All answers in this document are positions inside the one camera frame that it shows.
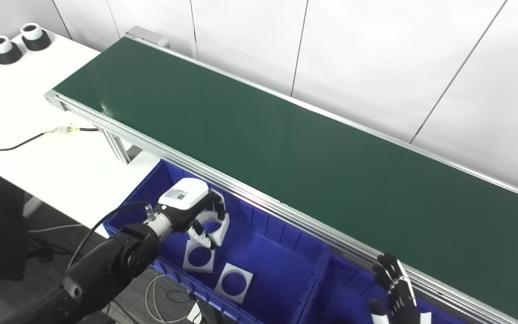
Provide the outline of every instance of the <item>aluminum conveyor frame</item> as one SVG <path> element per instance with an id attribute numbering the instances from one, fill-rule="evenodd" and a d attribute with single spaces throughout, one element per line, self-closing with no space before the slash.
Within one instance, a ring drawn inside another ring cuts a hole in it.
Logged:
<path id="1" fill-rule="evenodd" d="M 417 148 L 407 142 L 389 137 L 383 133 L 369 129 L 368 127 L 359 125 L 353 121 L 339 117 L 338 115 L 327 112 L 308 103 L 304 103 L 285 94 L 280 94 L 279 92 L 265 88 L 259 84 L 255 84 L 208 64 L 196 61 L 195 59 L 171 51 L 161 45 L 158 45 L 158 39 L 161 37 L 160 35 L 152 33 L 151 31 L 147 31 L 146 29 L 142 29 L 141 27 L 133 27 L 130 31 L 128 31 L 125 37 L 137 41 L 138 43 L 153 47 L 157 50 L 164 51 L 165 53 L 174 55 L 184 59 L 185 61 L 197 64 L 201 67 L 208 68 L 209 70 L 263 90 L 269 94 L 272 94 L 273 96 L 277 96 L 292 102 L 298 106 L 303 107 L 304 109 L 308 109 L 315 113 L 324 115 L 325 117 L 335 119 L 336 121 L 351 127 L 355 127 L 377 137 L 383 138 L 384 140 L 390 141 L 399 146 L 403 146 L 406 149 L 413 150 L 414 152 L 429 158 L 433 158 L 438 162 L 447 164 L 448 166 L 481 178 L 504 189 L 509 189 L 510 191 L 518 194 L 518 188 L 510 186 L 509 184 L 501 182 L 497 179 L 473 171 L 426 150 Z M 359 242 L 355 238 L 347 236 L 346 234 L 341 233 L 339 230 L 331 228 L 331 226 L 323 224 L 322 222 L 313 219 L 305 213 L 291 208 L 281 203 L 280 201 L 277 201 L 276 199 L 273 199 L 272 197 L 265 195 L 264 193 L 257 191 L 250 186 L 247 186 L 245 183 L 239 182 L 236 179 L 222 172 L 219 172 L 218 170 L 215 170 L 214 168 L 210 168 L 198 160 L 195 160 L 190 156 L 187 156 L 153 138 L 142 135 L 138 131 L 131 129 L 126 125 L 119 123 L 118 121 L 110 119 L 109 117 L 98 113 L 86 105 L 82 105 L 77 101 L 63 96 L 62 94 L 58 94 L 54 90 L 47 92 L 45 94 L 45 98 L 56 107 L 61 108 L 64 111 L 69 111 L 93 123 L 93 125 L 96 125 L 107 138 L 107 142 L 113 149 L 113 152 L 117 158 L 124 163 L 129 163 L 131 158 L 127 154 L 127 151 L 124 149 L 123 145 L 121 145 L 120 138 L 150 152 L 151 154 L 154 154 L 159 158 L 174 163 L 180 168 L 183 168 L 184 170 L 187 170 L 188 172 L 191 172 L 194 175 L 199 176 L 200 178 L 213 183 L 214 185 L 229 191 L 230 193 L 233 193 L 238 198 L 243 199 L 248 203 L 255 205 L 256 207 L 264 209 L 265 211 L 272 213 L 285 222 L 293 224 L 301 230 L 304 230 L 305 232 L 312 234 L 324 242 L 329 243 L 333 247 L 334 252 L 349 258 L 353 262 L 356 262 L 358 265 L 370 269 L 372 263 L 375 262 L 376 256 L 380 254 L 378 250 L 371 248 L 362 242 Z M 406 266 L 406 268 L 408 269 L 407 271 L 413 281 L 417 295 L 419 297 L 425 299 L 435 306 L 448 311 L 449 313 L 461 318 L 462 320 L 466 320 L 467 322 L 471 323 L 484 324 L 518 324 L 518 320 L 512 318 L 511 316 L 506 315 L 503 312 L 498 311 L 477 299 L 469 297 L 468 295 L 438 281 L 437 279 L 430 277 L 429 275 L 422 273 L 421 271 L 418 271 L 417 269 L 414 269 L 413 267 Z"/>

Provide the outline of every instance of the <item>black robotic arm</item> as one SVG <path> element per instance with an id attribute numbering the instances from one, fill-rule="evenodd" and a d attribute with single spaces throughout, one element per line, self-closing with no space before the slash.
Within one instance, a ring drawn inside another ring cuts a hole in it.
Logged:
<path id="1" fill-rule="evenodd" d="M 196 220 L 209 209 L 224 214 L 222 195 L 202 180 L 182 179 L 161 196 L 144 223 L 124 226 L 69 267 L 60 284 L 0 324 L 113 323 L 101 310 L 156 260 L 167 235 L 195 226 L 201 241 L 209 239 Z"/>

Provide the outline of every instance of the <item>robot finger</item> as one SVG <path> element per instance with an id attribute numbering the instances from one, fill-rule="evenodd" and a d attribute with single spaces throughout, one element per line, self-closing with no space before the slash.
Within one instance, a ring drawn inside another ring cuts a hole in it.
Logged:
<path id="1" fill-rule="evenodd" d="M 387 279 L 384 275 L 376 274 L 374 279 L 375 282 L 381 287 L 383 287 L 383 289 L 385 289 L 386 291 L 389 291 L 391 289 L 391 284 L 393 283 L 393 281 Z"/>
<path id="2" fill-rule="evenodd" d="M 394 264 L 392 264 L 386 256 L 380 254 L 379 256 L 377 256 L 377 261 L 379 261 L 379 263 L 381 263 L 381 265 L 389 272 L 389 275 L 393 280 L 399 277 L 398 272 L 395 271 Z"/>
<path id="3" fill-rule="evenodd" d="M 384 257 L 385 257 L 385 259 L 387 260 L 388 263 L 393 265 L 393 269 L 395 271 L 394 278 L 397 278 L 397 277 L 408 277 L 407 276 L 407 271 L 405 271 L 405 268 L 403 267 L 403 264 L 401 264 L 401 261 L 399 261 L 399 259 L 397 259 L 396 256 L 393 256 L 393 254 L 391 254 L 389 252 L 385 252 Z"/>
<path id="4" fill-rule="evenodd" d="M 382 265 L 375 263 L 375 264 L 373 264 L 372 269 L 375 272 L 375 274 L 377 274 L 378 276 L 382 277 L 385 281 L 387 281 L 388 285 L 391 285 L 392 283 L 394 283 L 393 278 L 391 277 L 391 274 Z"/>
<path id="5" fill-rule="evenodd" d="M 397 295 L 399 295 L 399 304 L 401 304 L 401 307 L 417 307 L 415 293 L 413 292 L 413 287 L 411 287 L 411 283 L 409 281 L 399 280 L 397 285 L 395 285 L 394 291 L 396 291 Z"/>
<path id="6" fill-rule="evenodd" d="M 191 226 L 187 230 L 187 233 L 189 234 L 191 240 L 210 250 L 215 249 L 215 242 L 213 242 L 213 240 L 209 237 L 207 230 L 205 230 L 203 225 L 199 223 L 199 220 L 195 219 L 193 222 L 191 222 Z"/>

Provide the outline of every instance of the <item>white table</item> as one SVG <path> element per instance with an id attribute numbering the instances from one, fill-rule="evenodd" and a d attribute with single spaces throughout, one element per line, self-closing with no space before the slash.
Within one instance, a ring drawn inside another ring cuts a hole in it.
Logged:
<path id="1" fill-rule="evenodd" d="M 43 94 L 99 52 L 53 35 L 41 52 L 25 48 L 16 63 L 0 64 L 0 148 L 8 148 L 61 125 L 93 127 L 55 108 Z M 0 152 L 0 176 L 87 227 L 117 207 L 159 161 L 141 152 L 130 164 L 115 158 L 99 132 L 47 134 Z M 101 226 L 97 232 L 107 237 Z"/>

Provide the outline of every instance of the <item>blue plastic bin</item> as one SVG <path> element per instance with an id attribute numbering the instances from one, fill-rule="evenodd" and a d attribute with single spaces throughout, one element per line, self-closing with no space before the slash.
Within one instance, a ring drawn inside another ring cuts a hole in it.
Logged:
<path id="1" fill-rule="evenodd" d="M 387 293 L 373 280 L 373 273 L 331 254 L 310 301 L 301 316 L 301 324 L 331 324 L 344 320 L 350 324 L 373 324 L 369 313 L 371 298 L 387 300 Z M 461 320 L 417 299 L 421 312 L 430 311 L 433 324 L 463 324 Z"/>
<path id="2" fill-rule="evenodd" d="M 167 189 L 185 177 L 193 175 L 161 161 L 124 203 L 145 200 L 155 205 Z M 183 270 L 189 236 L 182 233 L 162 242 L 154 267 L 236 322 L 297 323 L 329 260 L 329 245 L 230 193 L 218 191 L 225 197 L 231 224 L 222 246 L 216 249 L 213 273 Z M 103 225 L 113 234 L 124 225 L 145 219 L 144 209 L 138 207 L 120 211 Z M 253 273 L 240 306 L 214 291 L 226 262 Z"/>

